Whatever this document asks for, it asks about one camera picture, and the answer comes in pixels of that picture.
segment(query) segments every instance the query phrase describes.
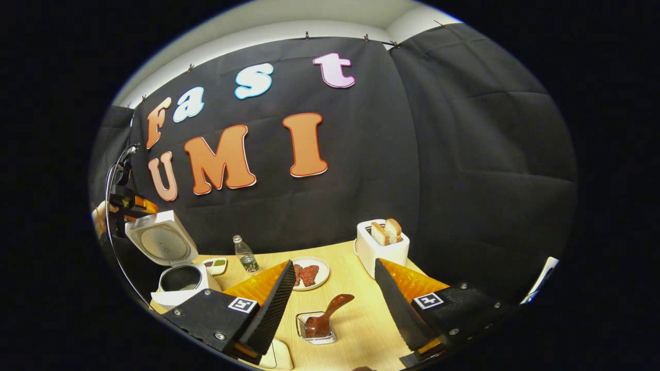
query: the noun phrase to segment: spoon holder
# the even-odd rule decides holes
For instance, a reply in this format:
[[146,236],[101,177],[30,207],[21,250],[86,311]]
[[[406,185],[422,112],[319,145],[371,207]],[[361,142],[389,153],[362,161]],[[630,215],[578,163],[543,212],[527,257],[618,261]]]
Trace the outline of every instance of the spoon holder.
[[308,343],[314,345],[331,344],[337,341],[337,334],[335,333],[335,330],[332,328],[332,321],[330,320],[328,320],[328,322],[330,323],[330,334],[328,334],[328,336],[326,337],[306,336],[305,323],[307,322],[307,319],[310,317],[321,317],[323,313],[325,312],[316,311],[316,312],[304,312],[304,313],[296,314],[296,331],[298,332],[298,336],[305,339]]

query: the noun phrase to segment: brown spatula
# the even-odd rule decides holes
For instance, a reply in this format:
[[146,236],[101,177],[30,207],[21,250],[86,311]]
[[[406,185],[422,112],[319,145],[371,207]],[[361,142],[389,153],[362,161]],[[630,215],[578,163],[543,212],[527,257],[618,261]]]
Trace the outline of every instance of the brown spatula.
[[330,316],[344,304],[355,299],[351,294],[340,294],[328,304],[328,309],[320,317],[309,317],[305,322],[305,336],[310,339],[313,337],[326,337],[330,334]]

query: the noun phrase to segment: wooden table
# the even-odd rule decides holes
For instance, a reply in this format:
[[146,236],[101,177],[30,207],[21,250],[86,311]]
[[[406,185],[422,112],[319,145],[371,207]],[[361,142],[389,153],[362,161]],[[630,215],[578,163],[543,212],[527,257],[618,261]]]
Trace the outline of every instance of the wooden table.
[[[200,255],[194,263],[219,256],[228,260],[225,272],[215,276],[223,290],[249,278],[235,255]],[[377,371],[404,369],[399,357],[412,352],[394,324],[380,287],[353,253],[353,241],[293,252],[255,254],[262,269],[305,256],[325,260],[330,266],[330,276],[315,289],[291,292],[275,333],[275,338],[288,346],[294,370],[351,371],[359,366]],[[424,273],[409,259],[406,267]],[[355,299],[331,318],[337,342],[313,345],[301,339],[296,332],[296,314],[325,311],[338,294],[352,294]],[[151,305],[158,313],[166,312],[153,301]]]

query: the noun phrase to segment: water bottle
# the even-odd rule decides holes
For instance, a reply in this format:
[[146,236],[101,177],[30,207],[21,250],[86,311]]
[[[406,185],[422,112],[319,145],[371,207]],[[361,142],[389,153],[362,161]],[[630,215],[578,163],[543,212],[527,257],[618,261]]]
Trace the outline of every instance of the water bottle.
[[239,235],[234,236],[234,249],[238,260],[240,260],[243,268],[245,268],[248,273],[254,273],[259,270],[259,264],[254,258],[252,250]]

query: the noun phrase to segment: meat slice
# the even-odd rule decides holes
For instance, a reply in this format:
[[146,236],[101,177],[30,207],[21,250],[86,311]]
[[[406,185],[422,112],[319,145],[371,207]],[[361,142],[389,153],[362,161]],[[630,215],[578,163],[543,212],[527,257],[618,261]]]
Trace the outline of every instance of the meat slice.
[[316,275],[319,273],[319,266],[318,265],[310,265],[309,267],[304,267],[300,271],[300,278],[302,279],[303,285],[305,287],[310,287],[312,285],[316,285],[316,282],[314,282],[314,279],[316,278]]
[[294,264],[293,269],[296,271],[296,284],[294,285],[295,287],[300,285],[300,271],[302,270],[302,267],[299,266],[298,264]]

